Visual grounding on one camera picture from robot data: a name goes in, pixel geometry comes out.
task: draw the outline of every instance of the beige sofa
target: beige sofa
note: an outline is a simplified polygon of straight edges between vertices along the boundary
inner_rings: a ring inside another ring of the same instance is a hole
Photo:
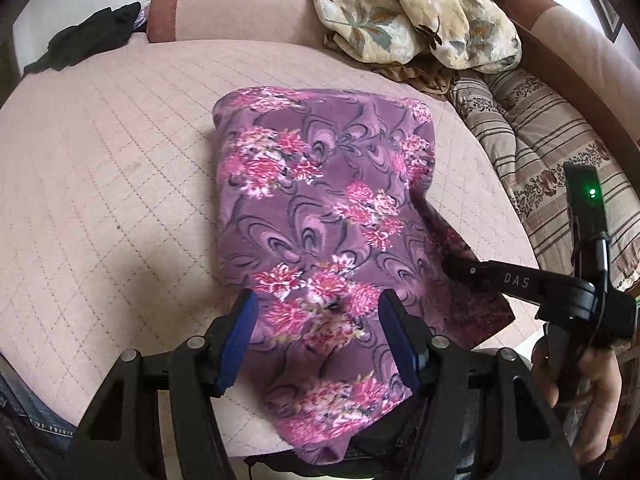
[[[27,76],[0,110],[0,352],[60,415],[80,420],[125,348],[171,350],[233,300],[216,278],[209,140],[214,103],[237,88],[425,102],[437,143],[430,202],[479,258],[536,266],[453,107],[323,50],[323,33],[310,0],[153,0],[148,38]],[[485,346],[539,328],[535,307],[510,302],[515,323]],[[214,402],[230,455],[287,447],[242,375]]]

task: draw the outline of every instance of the person's arm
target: person's arm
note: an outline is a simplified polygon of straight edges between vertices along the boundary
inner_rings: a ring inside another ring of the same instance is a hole
[[[554,407],[558,402],[558,386],[551,380],[545,337],[536,343],[531,361],[531,373],[546,400]],[[620,401],[622,377],[616,355],[611,349],[588,348],[578,368],[593,382],[593,399],[573,446],[576,462],[583,466],[599,458],[607,449],[609,432]]]

